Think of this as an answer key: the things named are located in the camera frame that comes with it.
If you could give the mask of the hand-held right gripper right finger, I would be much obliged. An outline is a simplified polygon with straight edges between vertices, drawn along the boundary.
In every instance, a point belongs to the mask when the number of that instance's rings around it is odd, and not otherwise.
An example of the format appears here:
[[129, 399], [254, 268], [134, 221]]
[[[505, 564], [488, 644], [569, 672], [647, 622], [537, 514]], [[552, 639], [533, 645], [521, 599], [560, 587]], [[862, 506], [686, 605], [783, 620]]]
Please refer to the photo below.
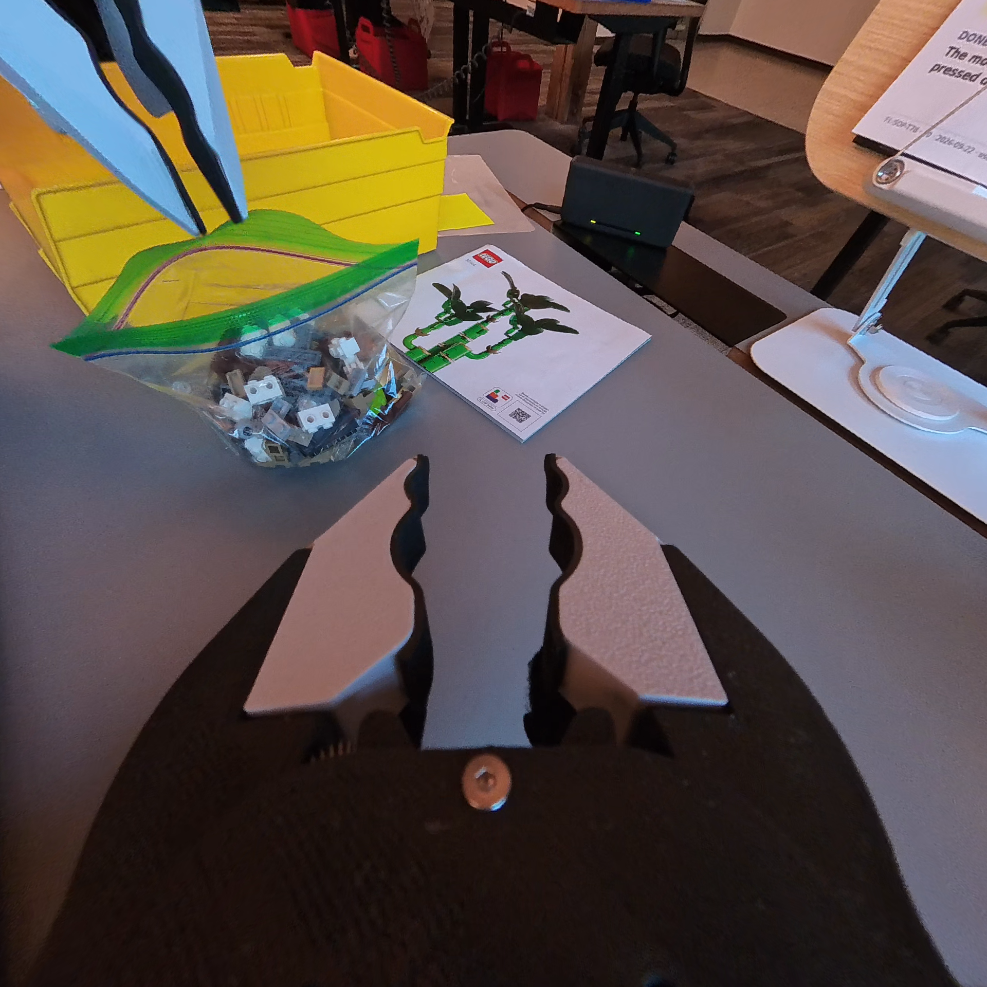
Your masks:
[[550, 590], [529, 665], [526, 734], [556, 745], [603, 709], [620, 742], [647, 744], [650, 706], [725, 709], [728, 699], [660, 539], [567, 459], [545, 460]]

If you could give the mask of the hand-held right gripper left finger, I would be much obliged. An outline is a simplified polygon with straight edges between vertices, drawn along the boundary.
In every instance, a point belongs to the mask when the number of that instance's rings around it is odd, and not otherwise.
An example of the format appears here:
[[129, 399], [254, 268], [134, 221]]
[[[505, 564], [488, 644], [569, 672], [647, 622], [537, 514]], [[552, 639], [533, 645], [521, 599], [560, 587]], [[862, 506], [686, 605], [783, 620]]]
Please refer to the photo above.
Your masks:
[[422, 743], [432, 641], [413, 571], [426, 550], [425, 455], [404, 462], [315, 539], [244, 712], [328, 709], [355, 739], [395, 712]]

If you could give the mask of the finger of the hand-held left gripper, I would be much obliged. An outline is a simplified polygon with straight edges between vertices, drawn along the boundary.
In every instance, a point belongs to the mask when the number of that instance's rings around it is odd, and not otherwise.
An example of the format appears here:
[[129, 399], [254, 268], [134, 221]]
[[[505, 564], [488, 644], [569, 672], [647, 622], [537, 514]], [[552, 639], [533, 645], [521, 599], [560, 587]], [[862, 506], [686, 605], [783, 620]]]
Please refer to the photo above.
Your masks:
[[108, 84], [92, 45], [44, 1], [1, 3], [1, 73], [144, 202], [192, 235], [202, 217], [152, 130]]
[[198, 1], [102, 1], [117, 65], [154, 117], [173, 112], [191, 159], [235, 222], [249, 214], [225, 93]]

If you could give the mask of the yellow plastic bin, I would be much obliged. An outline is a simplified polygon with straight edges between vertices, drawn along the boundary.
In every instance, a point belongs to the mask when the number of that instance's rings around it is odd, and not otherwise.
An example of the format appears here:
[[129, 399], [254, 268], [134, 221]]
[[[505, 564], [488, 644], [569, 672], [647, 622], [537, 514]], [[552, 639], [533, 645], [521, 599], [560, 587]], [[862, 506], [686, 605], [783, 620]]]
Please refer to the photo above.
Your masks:
[[[436, 247], [453, 124], [318, 53], [216, 59], [248, 204], [371, 244]], [[88, 313], [136, 253], [189, 235], [1, 82], [2, 186], [45, 263]]]

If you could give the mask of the clear zip bag green seal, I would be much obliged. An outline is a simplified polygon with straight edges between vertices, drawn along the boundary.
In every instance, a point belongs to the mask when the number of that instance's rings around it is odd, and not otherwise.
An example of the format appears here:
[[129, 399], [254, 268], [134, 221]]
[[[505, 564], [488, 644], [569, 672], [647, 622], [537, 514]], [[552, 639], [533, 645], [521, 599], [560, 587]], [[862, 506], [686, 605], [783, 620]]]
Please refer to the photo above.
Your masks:
[[374, 326], [390, 315], [387, 339], [397, 349], [391, 338], [413, 296], [417, 258], [416, 239], [358, 242], [291, 212], [256, 209], [242, 223], [135, 254], [52, 348], [182, 401], [221, 437], [204, 415], [213, 354], [359, 309]]

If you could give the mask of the grey desk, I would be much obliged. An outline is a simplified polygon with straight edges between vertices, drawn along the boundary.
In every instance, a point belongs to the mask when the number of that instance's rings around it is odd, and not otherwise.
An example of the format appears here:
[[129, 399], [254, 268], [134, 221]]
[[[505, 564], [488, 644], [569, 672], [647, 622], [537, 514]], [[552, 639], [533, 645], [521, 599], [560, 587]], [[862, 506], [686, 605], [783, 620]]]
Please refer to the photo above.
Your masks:
[[50, 348], [81, 312], [2, 195], [2, 982], [30, 971], [171, 685], [414, 454], [430, 460], [426, 744], [524, 743], [557, 453], [796, 668], [954, 977], [985, 985], [984, 536], [550, 232], [490, 241], [651, 342], [525, 443], [429, 379], [347, 461], [269, 471], [187, 406]]

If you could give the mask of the red plastic container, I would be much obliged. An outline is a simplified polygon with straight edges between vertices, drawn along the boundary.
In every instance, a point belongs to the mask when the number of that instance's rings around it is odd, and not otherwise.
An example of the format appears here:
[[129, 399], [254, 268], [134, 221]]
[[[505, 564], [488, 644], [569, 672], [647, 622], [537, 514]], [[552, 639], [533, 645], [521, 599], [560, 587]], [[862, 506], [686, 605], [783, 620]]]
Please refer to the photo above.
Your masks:
[[360, 18], [355, 30], [361, 72], [406, 93], [428, 87], [427, 45], [416, 22], [375, 24]]
[[487, 53], [485, 112], [498, 121], [535, 120], [542, 66], [526, 52], [495, 41]]
[[349, 58], [340, 2], [287, 1], [291, 39], [305, 55], [321, 52], [339, 60]]

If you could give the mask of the pile of mixed toy bricks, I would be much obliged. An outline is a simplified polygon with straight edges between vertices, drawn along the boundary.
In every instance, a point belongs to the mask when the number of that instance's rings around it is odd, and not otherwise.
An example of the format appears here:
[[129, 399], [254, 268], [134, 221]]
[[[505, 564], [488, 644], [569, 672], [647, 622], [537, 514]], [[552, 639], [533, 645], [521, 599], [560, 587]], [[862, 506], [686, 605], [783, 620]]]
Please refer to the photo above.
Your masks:
[[339, 462], [404, 413], [424, 374], [388, 342], [390, 315], [318, 316], [213, 354], [204, 415], [255, 465]]

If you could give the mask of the toy instruction booklet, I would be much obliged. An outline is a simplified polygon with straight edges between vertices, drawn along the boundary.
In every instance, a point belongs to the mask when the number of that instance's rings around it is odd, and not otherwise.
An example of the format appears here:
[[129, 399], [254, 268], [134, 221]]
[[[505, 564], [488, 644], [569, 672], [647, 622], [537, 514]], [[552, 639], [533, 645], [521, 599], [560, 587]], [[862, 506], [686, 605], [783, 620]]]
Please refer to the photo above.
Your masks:
[[391, 338], [520, 441], [648, 340], [493, 244], [418, 275]]

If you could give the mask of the yellow sticky note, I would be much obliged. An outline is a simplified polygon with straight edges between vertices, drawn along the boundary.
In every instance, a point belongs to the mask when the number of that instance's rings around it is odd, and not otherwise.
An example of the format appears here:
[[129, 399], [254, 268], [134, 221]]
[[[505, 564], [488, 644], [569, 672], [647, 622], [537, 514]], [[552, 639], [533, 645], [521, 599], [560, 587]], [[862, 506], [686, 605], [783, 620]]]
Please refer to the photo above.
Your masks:
[[438, 233], [457, 234], [460, 231], [495, 224], [469, 194], [443, 194], [438, 202]]

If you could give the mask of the clear plastic sheet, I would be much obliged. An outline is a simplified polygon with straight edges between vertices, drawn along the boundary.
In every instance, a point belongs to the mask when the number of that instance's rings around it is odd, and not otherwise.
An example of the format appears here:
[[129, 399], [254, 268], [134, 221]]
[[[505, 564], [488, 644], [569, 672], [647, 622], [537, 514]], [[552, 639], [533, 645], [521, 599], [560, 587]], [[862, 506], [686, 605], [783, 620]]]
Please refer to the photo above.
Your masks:
[[443, 194], [465, 192], [495, 224], [439, 236], [484, 236], [521, 233], [533, 230], [534, 224], [522, 213], [479, 155], [451, 155], [446, 158]]

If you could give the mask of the white folding stand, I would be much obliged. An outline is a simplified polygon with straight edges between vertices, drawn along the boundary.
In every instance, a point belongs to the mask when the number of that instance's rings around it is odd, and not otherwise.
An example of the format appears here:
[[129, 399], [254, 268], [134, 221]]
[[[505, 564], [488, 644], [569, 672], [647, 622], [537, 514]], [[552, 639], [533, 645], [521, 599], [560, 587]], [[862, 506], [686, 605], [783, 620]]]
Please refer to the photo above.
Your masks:
[[823, 308], [752, 344], [757, 367], [914, 472], [985, 467], [985, 389], [882, 327], [882, 310], [925, 240], [907, 229], [862, 313]]

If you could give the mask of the black device with green lights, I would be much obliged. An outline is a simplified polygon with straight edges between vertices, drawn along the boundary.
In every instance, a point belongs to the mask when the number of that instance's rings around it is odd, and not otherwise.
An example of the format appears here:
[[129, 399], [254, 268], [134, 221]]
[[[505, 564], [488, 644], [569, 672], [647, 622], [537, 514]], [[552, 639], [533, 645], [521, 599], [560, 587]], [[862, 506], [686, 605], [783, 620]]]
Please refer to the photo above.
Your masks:
[[561, 222], [666, 249], [694, 200], [691, 189], [576, 156], [566, 178]]

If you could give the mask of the black office chair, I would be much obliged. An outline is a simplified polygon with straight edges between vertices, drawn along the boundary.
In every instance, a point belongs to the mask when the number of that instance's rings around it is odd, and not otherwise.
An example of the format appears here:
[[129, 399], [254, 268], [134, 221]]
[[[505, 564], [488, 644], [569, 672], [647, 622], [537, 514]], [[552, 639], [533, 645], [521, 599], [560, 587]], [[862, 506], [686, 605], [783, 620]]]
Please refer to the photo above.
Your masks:
[[650, 32], [633, 31], [629, 17], [603, 21], [613, 37], [593, 57], [594, 65], [604, 67], [605, 73], [594, 114], [580, 123], [574, 154], [602, 159], [609, 133], [621, 130], [622, 140], [631, 139], [634, 146], [636, 167], [643, 163], [644, 133], [668, 147], [668, 165], [676, 162], [675, 140], [644, 117], [637, 104], [642, 95], [677, 97], [684, 92], [700, 15], [687, 17], [686, 23], [685, 42], [678, 48], [667, 40], [674, 18], [644, 18], [644, 25], [652, 28]]

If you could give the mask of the wooden board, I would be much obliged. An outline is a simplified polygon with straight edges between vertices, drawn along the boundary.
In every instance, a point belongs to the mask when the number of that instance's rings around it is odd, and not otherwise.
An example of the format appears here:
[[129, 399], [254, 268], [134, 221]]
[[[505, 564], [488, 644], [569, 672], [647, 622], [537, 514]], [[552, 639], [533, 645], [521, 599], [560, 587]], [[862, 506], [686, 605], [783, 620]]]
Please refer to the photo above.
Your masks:
[[878, 158], [853, 142], [853, 127], [918, 55], [956, 1], [881, 1], [823, 84], [806, 135], [808, 164], [822, 184], [845, 198], [984, 261], [983, 243], [870, 191]]

